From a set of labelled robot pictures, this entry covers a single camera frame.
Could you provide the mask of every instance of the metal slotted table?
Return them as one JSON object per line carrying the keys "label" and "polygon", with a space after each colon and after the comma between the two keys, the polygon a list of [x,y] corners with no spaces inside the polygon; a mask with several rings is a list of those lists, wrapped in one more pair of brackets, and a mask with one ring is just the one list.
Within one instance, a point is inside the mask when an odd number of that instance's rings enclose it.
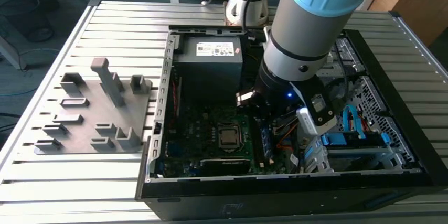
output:
{"label": "metal slotted table", "polygon": [[[159,86],[168,25],[224,25],[223,6],[103,1],[88,6],[0,152],[0,223],[134,223],[160,221],[135,202],[140,154],[36,155],[34,127],[48,120],[64,94],[62,75],[98,77],[90,65],[108,57],[122,79],[143,74]],[[360,30],[394,85],[448,164],[448,74],[406,23],[390,13],[358,12],[347,27]],[[144,139],[151,135],[158,91],[150,99]],[[315,221],[446,223],[448,194],[407,199],[375,212],[263,218]]]}

